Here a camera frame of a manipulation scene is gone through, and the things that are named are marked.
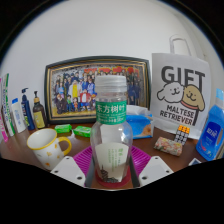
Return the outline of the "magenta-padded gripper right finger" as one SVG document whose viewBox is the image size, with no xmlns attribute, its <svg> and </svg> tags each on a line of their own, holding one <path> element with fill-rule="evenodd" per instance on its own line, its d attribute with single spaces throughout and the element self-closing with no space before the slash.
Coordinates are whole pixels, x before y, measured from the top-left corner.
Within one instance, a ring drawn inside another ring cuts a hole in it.
<svg viewBox="0 0 224 224">
<path fill-rule="evenodd" d="M 131 149 L 130 170 L 134 188 L 143 187 L 173 173 L 159 156 L 150 156 L 135 146 Z"/>
</svg>

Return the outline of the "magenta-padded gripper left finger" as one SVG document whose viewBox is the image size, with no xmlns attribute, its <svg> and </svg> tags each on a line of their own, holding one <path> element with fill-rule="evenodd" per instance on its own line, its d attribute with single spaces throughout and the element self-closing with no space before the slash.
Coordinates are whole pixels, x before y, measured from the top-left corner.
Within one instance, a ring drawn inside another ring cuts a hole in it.
<svg viewBox="0 0 224 224">
<path fill-rule="evenodd" d="M 90 188 L 94 177 L 91 147 L 87 147 L 74 157 L 65 156 L 51 173 L 81 187 Z"/>
</svg>

